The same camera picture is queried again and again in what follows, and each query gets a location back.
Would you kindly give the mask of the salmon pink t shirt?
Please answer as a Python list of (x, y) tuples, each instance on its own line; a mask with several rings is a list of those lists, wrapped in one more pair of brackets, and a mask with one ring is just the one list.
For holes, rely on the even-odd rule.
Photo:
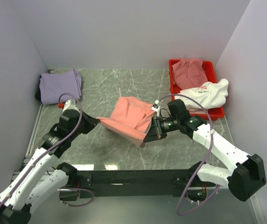
[(135, 97), (120, 97), (110, 117), (97, 119), (107, 129), (140, 147), (155, 113), (151, 107)]

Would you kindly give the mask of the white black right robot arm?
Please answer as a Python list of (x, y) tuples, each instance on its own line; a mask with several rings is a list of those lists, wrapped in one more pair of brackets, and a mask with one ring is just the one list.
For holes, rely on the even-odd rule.
[(189, 174), (185, 189), (191, 184), (200, 186), (203, 182), (211, 182), (228, 187), (237, 199), (245, 202), (266, 185), (264, 162), (259, 155), (250, 155), (238, 149), (202, 117), (190, 115), (183, 101), (171, 101), (168, 108), (169, 117), (152, 117), (150, 129), (143, 141), (161, 140), (167, 137), (168, 132), (178, 130), (204, 146), (225, 165), (225, 168), (215, 167), (203, 160)]

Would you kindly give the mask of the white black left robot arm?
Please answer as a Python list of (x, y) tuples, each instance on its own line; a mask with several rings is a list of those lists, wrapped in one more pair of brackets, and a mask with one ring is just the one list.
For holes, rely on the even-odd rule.
[(68, 163), (57, 166), (44, 181), (48, 169), (71, 147), (80, 134), (88, 134), (99, 120), (68, 109), (46, 133), (30, 161), (15, 180), (0, 193), (0, 224), (27, 224), (36, 208), (59, 189), (83, 191), (77, 169)]

